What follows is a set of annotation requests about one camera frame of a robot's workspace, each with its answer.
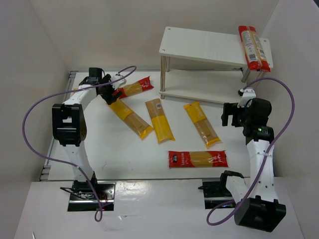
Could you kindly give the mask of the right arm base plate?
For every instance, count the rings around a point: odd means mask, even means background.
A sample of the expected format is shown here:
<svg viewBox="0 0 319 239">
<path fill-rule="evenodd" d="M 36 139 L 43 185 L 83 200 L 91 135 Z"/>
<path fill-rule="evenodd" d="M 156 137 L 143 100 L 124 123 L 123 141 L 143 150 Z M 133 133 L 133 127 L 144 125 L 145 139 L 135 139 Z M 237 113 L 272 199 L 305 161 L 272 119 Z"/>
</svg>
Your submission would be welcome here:
<svg viewBox="0 0 319 239">
<path fill-rule="evenodd" d="M 198 187 L 204 196 L 205 209 L 213 209 L 217 205 L 232 201 L 233 198 L 229 191 L 223 189 L 220 180 L 202 181 L 202 185 Z"/>
</svg>

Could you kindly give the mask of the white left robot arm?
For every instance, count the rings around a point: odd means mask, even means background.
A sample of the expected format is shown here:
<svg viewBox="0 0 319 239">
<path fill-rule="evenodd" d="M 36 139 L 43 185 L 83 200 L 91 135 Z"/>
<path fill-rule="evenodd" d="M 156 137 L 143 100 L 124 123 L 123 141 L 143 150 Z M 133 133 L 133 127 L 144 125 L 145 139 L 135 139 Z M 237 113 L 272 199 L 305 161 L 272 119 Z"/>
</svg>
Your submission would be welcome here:
<svg viewBox="0 0 319 239">
<path fill-rule="evenodd" d="M 97 96 L 101 96 L 108 105 L 114 103 L 122 94 L 117 89 L 126 81 L 120 73 L 112 76 L 104 74 L 101 68 L 89 68 L 89 75 L 78 85 L 79 91 L 63 103 L 52 106 L 53 137 L 63 146 L 73 166 L 76 191 L 87 189 L 85 183 L 94 187 L 97 184 L 84 145 L 87 136 L 84 110 Z"/>
</svg>

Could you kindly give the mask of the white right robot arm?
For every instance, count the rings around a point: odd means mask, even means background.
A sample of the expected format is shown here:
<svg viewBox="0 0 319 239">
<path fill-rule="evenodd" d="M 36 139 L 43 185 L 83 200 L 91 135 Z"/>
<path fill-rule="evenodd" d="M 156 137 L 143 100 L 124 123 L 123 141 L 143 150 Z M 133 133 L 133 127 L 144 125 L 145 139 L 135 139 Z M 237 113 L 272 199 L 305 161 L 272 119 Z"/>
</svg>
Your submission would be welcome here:
<svg viewBox="0 0 319 239">
<path fill-rule="evenodd" d="M 243 104 L 225 103 L 221 116 L 223 126 L 232 116 L 232 126 L 243 128 L 250 160 L 250 185 L 238 172 L 226 170 L 220 177 L 235 202 L 235 224 L 265 232 L 272 232 L 286 215 L 274 187 L 274 131 L 267 126 L 271 111 L 269 101 L 253 98 Z"/>
</svg>

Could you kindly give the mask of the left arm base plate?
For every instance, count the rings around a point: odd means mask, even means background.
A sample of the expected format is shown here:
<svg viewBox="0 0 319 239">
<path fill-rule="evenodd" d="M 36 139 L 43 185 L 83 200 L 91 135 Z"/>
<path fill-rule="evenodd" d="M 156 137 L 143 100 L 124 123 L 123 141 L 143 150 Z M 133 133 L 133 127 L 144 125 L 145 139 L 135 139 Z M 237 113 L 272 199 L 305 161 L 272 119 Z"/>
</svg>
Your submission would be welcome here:
<svg viewBox="0 0 319 239">
<path fill-rule="evenodd" d="M 93 183 L 103 211 L 114 210 L 115 182 L 98 181 Z M 68 212 L 98 211 L 98 201 L 86 182 L 74 181 L 71 187 L 60 187 L 69 194 Z"/>
</svg>

